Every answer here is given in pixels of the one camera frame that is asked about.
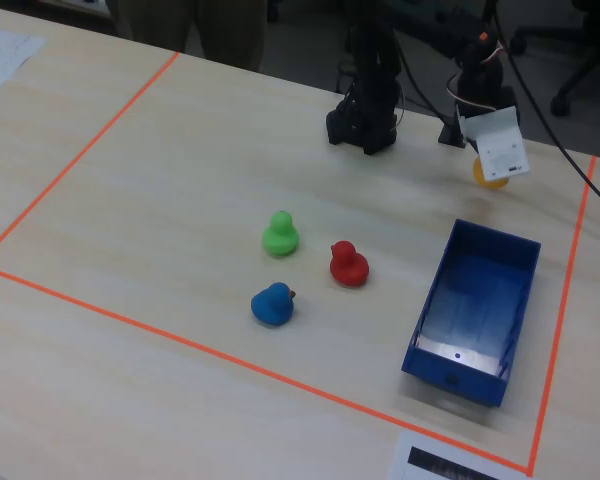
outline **rubber duck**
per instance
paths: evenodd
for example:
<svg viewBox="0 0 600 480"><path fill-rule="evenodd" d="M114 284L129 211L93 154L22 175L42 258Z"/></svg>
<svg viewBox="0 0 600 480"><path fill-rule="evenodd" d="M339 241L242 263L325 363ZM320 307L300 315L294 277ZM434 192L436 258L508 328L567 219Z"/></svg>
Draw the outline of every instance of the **rubber duck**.
<svg viewBox="0 0 600 480"><path fill-rule="evenodd" d="M269 255L283 256L293 253L300 237L288 212L273 214L269 226L262 234L262 246Z"/></svg>
<svg viewBox="0 0 600 480"><path fill-rule="evenodd" d="M482 171L482 162L480 162L480 157L476 157L473 161L473 178L476 179L478 185L481 187L489 188L491 190L497 190L499 188L504 187L507 183L509 183L508 178L501 178L500 180L487 181L484 178L484 172Z"/></svg>
<svg viewBox="0 0 600 480"><path fill-rule="evenodd" d="M356 252L351 242L338 242L331 247L331 275L347 287L360 287L364 285L369 276L369 263L367 259Z"/></svg>
<svg viewBox="0 0 600 480"><path fill-rule="evenodd" d="M291 318L295 296L284 283L274 283L251 299L251 311L262 323L279 327Z"/></svg>

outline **chair leg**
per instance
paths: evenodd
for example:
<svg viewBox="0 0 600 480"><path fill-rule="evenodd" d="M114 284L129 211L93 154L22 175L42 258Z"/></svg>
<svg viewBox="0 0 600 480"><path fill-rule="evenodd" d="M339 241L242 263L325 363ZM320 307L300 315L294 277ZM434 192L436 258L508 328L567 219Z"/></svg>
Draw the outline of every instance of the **chair leg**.
<svg viewBox="0 0 600 480"><path fill-rule="evenodd" d="M584 41L584 34L580 28L520 27L516 29L515 36L547 38L550 40L563 40L565 42L572 43L580 43Z"/></svg>
<svg viewBox="0 0 600 480"><path fill-rule="evenodd" d="M591 71L600 64L600 51L593 52L587 60L576 70L571 77L562 85L558 94L551 100L551 113L556 117L569 115L571 105L567 95L582 81Z"/></svg>
<svg viewBox="0 0 600 480"><path fill-rule="evenodd" d="M573 88L589 75L600 64L600 52L593 52L587 60L576 70L558 91L559 97L566 97Z"/></svg>

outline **red rubber duck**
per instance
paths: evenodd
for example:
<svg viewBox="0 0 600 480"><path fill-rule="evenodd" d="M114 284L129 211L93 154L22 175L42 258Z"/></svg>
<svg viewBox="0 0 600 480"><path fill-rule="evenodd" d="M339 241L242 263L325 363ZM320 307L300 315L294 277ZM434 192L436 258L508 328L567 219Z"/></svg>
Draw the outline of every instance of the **red rubber duck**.
<svg viewBox="0 0 600 480"><path fill-rule="evenodd" d="M351 242L338 242L331 247L331 275L338 283L347 287L360 287L364 285L369 276L369 263L367 259L356 252L356 247Z"/></svg>

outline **blue rubber duck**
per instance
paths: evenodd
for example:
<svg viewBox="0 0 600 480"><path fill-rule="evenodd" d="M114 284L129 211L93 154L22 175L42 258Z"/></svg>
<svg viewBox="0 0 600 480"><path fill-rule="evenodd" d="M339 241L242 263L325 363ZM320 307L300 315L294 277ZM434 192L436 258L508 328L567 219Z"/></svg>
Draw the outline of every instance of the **blue rubber duck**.
<svg viewBox="0 0 600 480"><path fill-rule="evenodd" d="M295 296L284 283L274 283L251 299L251 311L262 323L279 327L291 318Z"/></svg>

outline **black cable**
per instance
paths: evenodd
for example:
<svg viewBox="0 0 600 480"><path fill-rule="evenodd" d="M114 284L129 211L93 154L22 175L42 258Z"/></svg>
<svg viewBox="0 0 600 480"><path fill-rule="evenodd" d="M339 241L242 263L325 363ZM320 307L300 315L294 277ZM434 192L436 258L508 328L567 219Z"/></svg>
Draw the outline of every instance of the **black cable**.
<svg viewBox="0 0 600 480"><path fill-rule="evenodd" d="M551 140L553 140L553 143L555 144L555 146L558 147L558 149L562 152L562 154L565 156L565 158L569 161L571 166L576 170L576 172L578 172L578 175L580 175L582 177L582 179L586 182L586 184L589 185L589 188L591 188L591 190L593 190L595 192L595 194L598 195L598 197L600 197L600 190L598 190L598 188L593 184L593 182L591 182L591 180L589 180L587 175L582 171L582 169L573 160L573 158L571 158L571 155L569 155L569 152L567 152L565 150L565 148L562 146L562 143L560 142L560 140L558 140L558 137L551 129L551 126L549 125L549 122L547 122L547 119L545 118L544 114L542 113L542 110L540 110L540 107L538 106L538 102L536 102L536 99L533 97L531 90L529 90L527 83L522 78L522 74L520 73L520 70L518 69L518 65L516 64L515 60L513 59L513 55L511 54L511 51L509 50L509 46L507 45L506 40L504 38L504 33L502 31L502 27L500 26L500 17L498 16L498 9L495 5L494 5L494 9L493 9L493 19L495 20L496 30L498 31L498 36L500 37L500 41L504 45L505 51L507 52L507 57L509 58L509 63L511 63L511 68L513 69L513 72L515 73L516 77L518 77L520 86L524 90L524 93L527 95L527 98L531 102L531 106L536 111L538 118L540 118L540 121L542 122L542 125L544 126L545 130L551 137Z"/></svg>
<svg viewBox="0 0 600 480"><path fill-rule="evenodd" d="M427 105L427 110L429 110L436 117L438 117L440 119L440 121L442 123L444 123L444 125L446 127L452 128L452 126L449 123L449 121L447 120L447 118L445 118L445 116L443 114L441 114L436 107L433 106L433 103L431 103L429 101L427 96L424 93L422 93L422 90L420 90L420 87L418 86L416 79L413 78L413 74L411 73L411 69L409 68L409 64L407 63L407 59L404 57L404 52L402 51L402 47L400 46L400 43L398 43L398 39L396 38L395 35L393 36L393 40L396 44L396 48L398 49L398 54L400 55L400 61L402 62L404 71L407 74L407 77L409 78L411 85L413 85L413 89L416 91L416 93L422 99L422 101Z"/></svg>

